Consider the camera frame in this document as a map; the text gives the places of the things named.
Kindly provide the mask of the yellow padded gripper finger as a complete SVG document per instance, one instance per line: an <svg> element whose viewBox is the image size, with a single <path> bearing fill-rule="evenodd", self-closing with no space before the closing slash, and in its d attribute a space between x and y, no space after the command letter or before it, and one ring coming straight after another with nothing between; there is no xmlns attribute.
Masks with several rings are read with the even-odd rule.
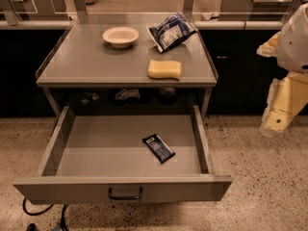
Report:
<svg viewBox="0 0 308 231"><path fill-rule="evenodd" d="M282 134L307 104L307 74L289 72L282 80L274 78L269 85L261 134L266 137Z"/></svg>

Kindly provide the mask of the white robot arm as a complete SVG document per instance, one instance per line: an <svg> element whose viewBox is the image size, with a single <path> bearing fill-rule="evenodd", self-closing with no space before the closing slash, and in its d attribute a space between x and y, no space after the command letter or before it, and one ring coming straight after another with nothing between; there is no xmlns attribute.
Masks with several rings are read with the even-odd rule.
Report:
<svg viewBox="0 0 308 231"><path fill-rule="evenodd" d="M260 45L257 54L275 57L278 66L288 71L269 85L260 132L273 137L282 134L308 104L308 4L301 5L278 33Z"/></svg>

